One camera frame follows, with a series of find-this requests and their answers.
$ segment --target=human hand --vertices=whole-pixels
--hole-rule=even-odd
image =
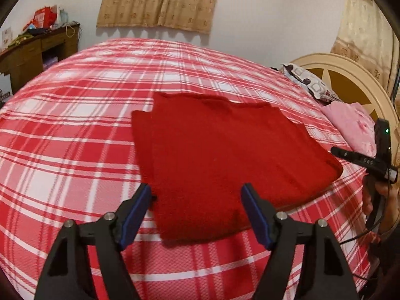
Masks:
[[[362,188],[362,211],[364,214],[370,215],[373,210],[373,204],[371,195],[367,188],[367,179],[368,176],[364,176]],[[377,181],[375,183],[375,188],[379,194],[386,197],[386,208],[383,212],[383,220],[381,221],[378,230],[380,234],[383,234],[394,226],[399,217],[399,185],[391,185],[388,190],[387,182]]]

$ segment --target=red towel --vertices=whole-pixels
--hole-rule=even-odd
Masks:
[[[319,196],[343,171],[302,124],[265,102],[155,93],[153,110],[134,111],[132,126],[164,240],[211,240],[248,228],[244,183],[289,209]]]

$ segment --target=red plaid bedsheet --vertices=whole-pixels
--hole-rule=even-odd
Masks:
[[[148,39],[111,40],[75,54],[28,83],[0,111],[0,265],[24,299],[33,299],[47,253],[66,219],[97,220],[139,186],[131,112],[150,111],[155,91],[267,101],[293,122],[304,123],[327,150],[347,146],[310,95],[259,64]],[[326,219],[340,241],[360,233],[365,224],[364,170],[342,164],[343,175],[323,196],[290,213],[306,222]],[[295,294],[300,250],[285,299]],[[343,251],[355,273],[368,272],[366,241],[346,244]],[[89,252],[99,299],[107,299],[95,251],[90,247]],[[269,252],[251,230],[166,248],[148,213],[123,256],[142,299],[239,300],[251,298]],[[363,282],[355,281],[359,289]]]

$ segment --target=pillow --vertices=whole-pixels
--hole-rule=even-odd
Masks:
[[[330,104],[333,101],[342,101],[320,78],[296,64],[283,64],[282,73],[292,82],[309,92],[315,99],[325,104]]]

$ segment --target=wooden desk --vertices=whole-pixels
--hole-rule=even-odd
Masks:
[[[43,55],[64,60],[78,51],[79,25],[29,38],[0,53],[0,73],[10,75],[12,93],[43,72]]]

